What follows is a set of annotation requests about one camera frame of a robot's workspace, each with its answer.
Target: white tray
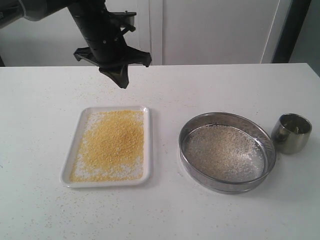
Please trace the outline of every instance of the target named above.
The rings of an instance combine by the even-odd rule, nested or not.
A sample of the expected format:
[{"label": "white tray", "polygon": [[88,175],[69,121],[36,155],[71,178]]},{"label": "white tray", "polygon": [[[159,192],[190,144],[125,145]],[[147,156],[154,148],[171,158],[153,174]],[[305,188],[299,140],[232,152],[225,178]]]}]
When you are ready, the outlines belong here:
[{"label": "white tray", "polygon": [[[143,112],[143,130],[144,130],[144,144],[143,144],[143,174],[139,179],[123,180],[123,181],[103,181],[103,182],[71,182],[69,177],[74,166],[75,159],[78,153],[78,147],[81,142],[82,136],[85,132],[87,119],[90,114],[100,112],[112,112],[112,111],[142,111]],[[65,187],[70,188],[90,188],[90,187],[109,187],[109,186],[133,186],[139,185],[145,182],[150,176],[150,161],[151,161],[151,149],[152,139],[150,130],[150,110],[145,106],[119,106],[119,107],[89,107],[82,111],[73,141],[65,160],[61,174],[60,182]]]}]

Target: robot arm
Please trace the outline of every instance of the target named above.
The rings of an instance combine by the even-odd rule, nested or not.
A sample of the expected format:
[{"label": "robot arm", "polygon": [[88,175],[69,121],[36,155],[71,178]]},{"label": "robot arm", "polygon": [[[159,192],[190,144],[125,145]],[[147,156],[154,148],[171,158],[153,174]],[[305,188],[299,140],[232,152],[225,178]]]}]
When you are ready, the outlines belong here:
[{"label": "robot arm", "polygon": [[0,28],[19,18],[41,20],[68,7],[88,47],[78,48],[74,56],[99,67],[120,88],[129,84],[128,65],[148,67],[151,55],[126,44],[124,34],[135,31],[135,12],[109,12],[105,0],[1,0]]}]

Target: white table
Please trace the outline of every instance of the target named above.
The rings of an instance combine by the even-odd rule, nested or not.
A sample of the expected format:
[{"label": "white table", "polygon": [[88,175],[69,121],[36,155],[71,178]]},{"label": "white table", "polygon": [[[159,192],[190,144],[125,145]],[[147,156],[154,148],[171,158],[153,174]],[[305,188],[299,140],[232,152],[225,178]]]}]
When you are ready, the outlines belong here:
[{"label": "white table", "polygon": [[[277,240],[320,236],[320,78],[306,64],[133,66],[128,89],[96,67],[0,68],[1,240]],[[80,113],[151,108],[154,165],[141,186],[62,187]],[[240,195],[196,183],[178,159],[178,134],[206,112],[244,116],[271,132],[293,112],[313,124],[305,149],[281,155]]]}]

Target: metal sieve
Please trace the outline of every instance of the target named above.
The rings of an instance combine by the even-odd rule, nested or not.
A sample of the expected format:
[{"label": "metal sieve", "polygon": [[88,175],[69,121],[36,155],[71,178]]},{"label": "metal sieve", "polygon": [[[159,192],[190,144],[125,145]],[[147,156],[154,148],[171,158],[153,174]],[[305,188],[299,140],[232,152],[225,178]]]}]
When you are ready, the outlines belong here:
[{"label": "metal sieve", "polygon": [[180,132],[179,147],[188,173],[222,193],[254,189],[276,162],[268,134],[254,122],[230,113],[206,113],[191,119]]}]

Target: metal cup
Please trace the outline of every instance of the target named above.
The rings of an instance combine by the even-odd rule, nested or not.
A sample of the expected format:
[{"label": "metal cup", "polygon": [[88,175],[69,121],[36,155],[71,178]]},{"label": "metal cup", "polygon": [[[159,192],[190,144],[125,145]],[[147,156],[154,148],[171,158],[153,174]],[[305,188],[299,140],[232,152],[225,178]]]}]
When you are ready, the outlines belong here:
[{"label": "metal cup", "polygon": [[307,119],[294,113],[287,113],[279,118],[271,138],[279,152],[296,154],[307,144],[311,130],[312,125]]}]

